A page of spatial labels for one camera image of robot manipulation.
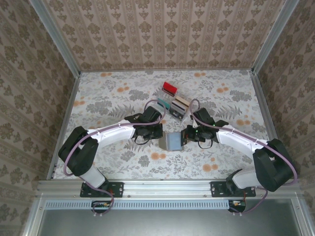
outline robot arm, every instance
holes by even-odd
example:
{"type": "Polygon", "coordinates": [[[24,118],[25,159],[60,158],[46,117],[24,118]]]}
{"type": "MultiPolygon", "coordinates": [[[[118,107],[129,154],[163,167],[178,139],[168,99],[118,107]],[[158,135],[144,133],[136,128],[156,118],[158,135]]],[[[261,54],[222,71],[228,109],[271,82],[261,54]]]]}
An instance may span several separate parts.
{"type": "Polygon", "coordinates": [[[215,122],[205,108],[201,108],[193,114],[197,118],[194,119],[193,126],[188,126],[182,131],[186,140],[204,142],[206,139],[210,139],[216,143],[233,147],[254,161],[254,167],[237,170],[226,179],[227,188],[232,194],[253,186],[262,186],[268,191],[274,192],[293,177],[292,169],[284,160],[259,144],[265,144],[276,150],[292,164],[284,145],[278,139],[271,141],[257,139],[236,130],[223,120],[215,122]],[[198,121],[211,126],[222,127],[224,130],[205,126],[198,121]]]}
{"type": "Polygon", "coordinates": [[[91,135],[81,143],[81,147],[77,147],[72,154],[67,167],[72,173],[88,182],[94,188],[106,190],[108,180],[106,177],[93,165],[97,148],[110,145],[120,140],[127,140],[143,136],[144,140],[159,139],[162,137],[162,124],[145,125],[157,121],[161,117],[161,113],[153,107],[149,106],[143,114],[135,114],[121,120],[117,124],[103,127],[100,129],[85,130],[83,127],[76,127],[62,148],[58,152],[58,156],[66,162],[70,151],[73,147],[85,136],[91,135]]]}

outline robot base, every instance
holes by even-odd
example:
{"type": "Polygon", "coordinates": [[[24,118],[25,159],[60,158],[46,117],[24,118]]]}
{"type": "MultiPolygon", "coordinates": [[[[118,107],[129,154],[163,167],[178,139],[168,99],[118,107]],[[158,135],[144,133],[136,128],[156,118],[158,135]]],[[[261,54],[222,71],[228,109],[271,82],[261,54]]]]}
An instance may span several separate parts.
{"type": "Polygon", "coordinates": [[[235,191],[231,193],[231,191],[226,186],[226,181],[214,181],[210,182],[211,186],[211,195],[213,198],[222,198],[222,197],[244,197],[244,192],[246,197],[255,197],[256,192],[255,188],[244,188],[239,189],[239,191],[235,191]]]}
{"type": "MultiPolygon", "coordinates": [[[[124,183],[123,182],[109,182],[106,191],[113,194],[114,198],[122,198],[123,193],[124,193],[124,183]]],[[[88,187],[85,183],[82,183],[80,197],[81,198],[106,198],[109,196],[106,193],[93,190],[90,187],[88,187]]]]}

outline red object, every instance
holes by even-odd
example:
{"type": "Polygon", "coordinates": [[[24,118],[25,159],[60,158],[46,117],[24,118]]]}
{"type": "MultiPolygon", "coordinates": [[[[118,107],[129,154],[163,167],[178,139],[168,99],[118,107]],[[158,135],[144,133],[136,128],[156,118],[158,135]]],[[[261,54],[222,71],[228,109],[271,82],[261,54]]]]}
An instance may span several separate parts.
{"type": "Polygon", "coordinates": [[[170,92],[172,94],[175,94],[176,91],[177,91],[177,88],[172,86],[168,82],[164,82],[163,89],[165,89],[166,91],[168,91],[168,92],[170,92]]]}

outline floral tablecloth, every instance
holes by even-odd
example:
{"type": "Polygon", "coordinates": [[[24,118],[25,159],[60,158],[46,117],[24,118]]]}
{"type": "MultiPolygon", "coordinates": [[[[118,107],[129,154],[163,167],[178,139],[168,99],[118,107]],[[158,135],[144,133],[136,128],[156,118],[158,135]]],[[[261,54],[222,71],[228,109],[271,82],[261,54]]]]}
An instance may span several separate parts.
{"type": "MultiPolygon", "coordinates": [[[[223,119],[243,132],[267,139],[248,70],[82,73],[65,137],[80,125],[99,128],[142,113],[145,103],[157,98],[164,81],[188,97],[198,98],[215,121],[223,119]]],[[[169,115],[162,123],[167,132],[184,129],[184,124],[169,115]]],[[[167,152],[158,147],[158,140],[143,146],[126,140],[99,148],[94,164],[109,179],[205,179],[226,178],[253,165],[253,160],[217,143],[200,149],[190,142],[183,151],[167,152]]],[[[59,159],[54,178],[76,177],[63,174],[59,159]]]]}

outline wall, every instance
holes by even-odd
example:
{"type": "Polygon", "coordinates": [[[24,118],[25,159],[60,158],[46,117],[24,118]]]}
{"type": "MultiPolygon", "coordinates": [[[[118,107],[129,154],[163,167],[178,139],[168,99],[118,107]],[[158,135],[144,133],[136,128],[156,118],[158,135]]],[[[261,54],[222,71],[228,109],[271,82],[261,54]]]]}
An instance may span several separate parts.
{"type": "Polygon", "coordinates": [[[315,1],[298,3],[258,76],[315,217],[315,1]]]}
{"type": "Polygon", "coordinates": [[[284,0],[44,0],[82,71],[249,68],[284,0]]]}
{"type": "Polygon", "coordinates": [[[74,79],[27,0],[0,1],[0,235],[18,235],[45,179],[74,79]]]}

